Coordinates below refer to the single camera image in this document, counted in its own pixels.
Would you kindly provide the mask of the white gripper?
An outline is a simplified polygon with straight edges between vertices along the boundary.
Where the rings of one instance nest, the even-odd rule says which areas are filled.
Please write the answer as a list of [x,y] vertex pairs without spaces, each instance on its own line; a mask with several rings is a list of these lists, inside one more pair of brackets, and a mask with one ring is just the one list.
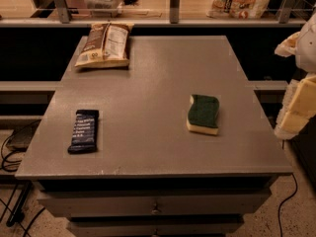
[[[282,57],[295,55],[298,68],[316,73],[316,14],[305,23],[300,32],[280,43],[275,54]],[[276,118],[276,137],[283,140],[293,138],[315,116],[316,75],[307,75],[300,81],[292,79],[286,87],[282,108]]]

